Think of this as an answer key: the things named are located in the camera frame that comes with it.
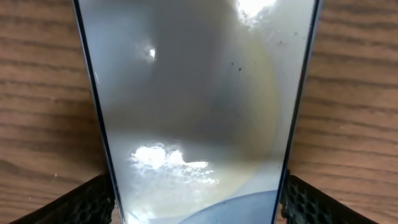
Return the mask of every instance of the blue curved shape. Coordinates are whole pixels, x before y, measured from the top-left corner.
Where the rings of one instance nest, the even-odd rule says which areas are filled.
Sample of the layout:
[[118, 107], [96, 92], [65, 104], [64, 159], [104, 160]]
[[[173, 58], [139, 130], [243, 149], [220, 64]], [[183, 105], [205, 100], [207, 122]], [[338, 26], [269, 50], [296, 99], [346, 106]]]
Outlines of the blue curved shape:
[[184, 219], [180, 224], [272, 223], [277, 191], [259, 192], [225, 200]]

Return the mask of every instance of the wooden table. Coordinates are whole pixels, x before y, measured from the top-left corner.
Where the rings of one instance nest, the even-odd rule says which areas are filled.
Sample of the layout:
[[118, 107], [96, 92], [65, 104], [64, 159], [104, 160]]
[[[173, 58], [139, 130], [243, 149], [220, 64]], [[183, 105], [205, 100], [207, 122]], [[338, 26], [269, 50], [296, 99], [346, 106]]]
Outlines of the wooden table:
[[[69, 0], [0, 0], [0, 223], [104, 170]], [[398, 2], [326, 0], [292, 173], [398, 222]]]

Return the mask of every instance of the phone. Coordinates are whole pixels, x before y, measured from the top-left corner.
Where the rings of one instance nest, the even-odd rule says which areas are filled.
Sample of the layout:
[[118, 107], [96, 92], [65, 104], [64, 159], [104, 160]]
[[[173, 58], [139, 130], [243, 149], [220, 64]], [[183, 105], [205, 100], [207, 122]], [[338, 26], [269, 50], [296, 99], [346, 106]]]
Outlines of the phone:
[[74, 0], [121, 220], [274, 223], [318, 0]]

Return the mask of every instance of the wood grain surface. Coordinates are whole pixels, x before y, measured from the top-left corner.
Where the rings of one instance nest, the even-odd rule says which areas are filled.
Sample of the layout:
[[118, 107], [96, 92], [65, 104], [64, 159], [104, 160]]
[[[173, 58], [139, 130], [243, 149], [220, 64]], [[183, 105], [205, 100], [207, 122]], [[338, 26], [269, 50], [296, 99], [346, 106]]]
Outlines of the wood grain surface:
[[[359, 213], [398, 223], [398, 1], [324, 8], [290, 169]], [[103, 170], [70, 1], [0, 0], [0, 223]]]

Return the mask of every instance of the phone screen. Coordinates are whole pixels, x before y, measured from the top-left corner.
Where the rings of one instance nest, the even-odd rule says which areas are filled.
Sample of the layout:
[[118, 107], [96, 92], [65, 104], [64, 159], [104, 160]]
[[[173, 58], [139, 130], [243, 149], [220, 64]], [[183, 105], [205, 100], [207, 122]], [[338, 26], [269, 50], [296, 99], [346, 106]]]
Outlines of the phone screen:
[[274, 222], [318, 1], [74, 3], [123, 222]]

